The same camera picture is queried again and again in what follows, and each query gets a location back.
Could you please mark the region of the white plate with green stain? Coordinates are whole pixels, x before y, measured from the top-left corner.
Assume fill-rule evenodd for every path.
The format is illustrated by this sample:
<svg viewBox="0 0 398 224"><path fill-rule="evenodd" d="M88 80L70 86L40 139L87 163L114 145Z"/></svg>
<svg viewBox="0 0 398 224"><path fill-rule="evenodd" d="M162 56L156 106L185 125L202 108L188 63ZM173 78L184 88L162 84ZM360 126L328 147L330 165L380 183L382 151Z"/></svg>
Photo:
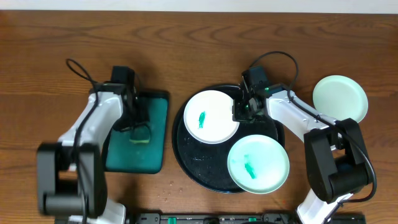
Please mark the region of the white plate with green stain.
<svg viewBox="0 0 398 224"><path fill-rule="evenodd" d="M188 133L205 144L219 144L230 139L238 130L233 121L233 99L217 90L205 90L191 97L183 111Z"/></svg>

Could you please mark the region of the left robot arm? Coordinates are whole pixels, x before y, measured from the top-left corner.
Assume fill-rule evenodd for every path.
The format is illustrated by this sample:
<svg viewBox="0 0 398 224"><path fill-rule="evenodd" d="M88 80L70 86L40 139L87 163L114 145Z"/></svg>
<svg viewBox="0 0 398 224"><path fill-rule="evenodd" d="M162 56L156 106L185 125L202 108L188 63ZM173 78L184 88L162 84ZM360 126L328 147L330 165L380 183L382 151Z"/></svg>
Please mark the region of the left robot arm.
<svg viewBox="0 0 398 224"><path fill-rule="evenodd" d="M126 208L108 198L103 144L111 131L127 143L148 143L149 116L139 105L135 72L112 69L111 79L93 82L89 101L75 124L55 143L37 150L37 201L43 215L65 223L124 223Z"/></svg>

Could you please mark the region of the green wet sponge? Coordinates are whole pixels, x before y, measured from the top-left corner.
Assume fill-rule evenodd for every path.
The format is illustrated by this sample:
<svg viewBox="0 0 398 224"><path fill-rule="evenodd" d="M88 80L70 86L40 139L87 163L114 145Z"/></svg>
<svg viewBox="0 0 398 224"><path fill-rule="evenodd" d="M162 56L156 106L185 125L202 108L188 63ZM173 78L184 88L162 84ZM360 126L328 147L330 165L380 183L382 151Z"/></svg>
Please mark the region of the green wet sponge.
<svg viewBox="0 0 398 224"><path fill-rule="evenodd" d="M147 144L151 139L151 130L147 124L137 125L129 133L129 140L134 144Z"/></svg>

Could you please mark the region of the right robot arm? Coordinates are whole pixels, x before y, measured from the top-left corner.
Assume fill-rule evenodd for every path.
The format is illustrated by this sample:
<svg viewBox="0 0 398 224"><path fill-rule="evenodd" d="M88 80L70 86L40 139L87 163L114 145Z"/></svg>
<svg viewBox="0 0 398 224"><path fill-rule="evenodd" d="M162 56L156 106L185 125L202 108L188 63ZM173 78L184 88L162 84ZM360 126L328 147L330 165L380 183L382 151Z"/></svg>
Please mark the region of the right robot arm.
<svg viewBox="0 0 398 224"><path fill-rule="evenodd" d="M296 210L297 223L331 223L344 204L373 198L376 173L355 120L325 116L283 85L244 85L240 92L233 100L234 121L273 119L304 143L311 190Z"/></svg>

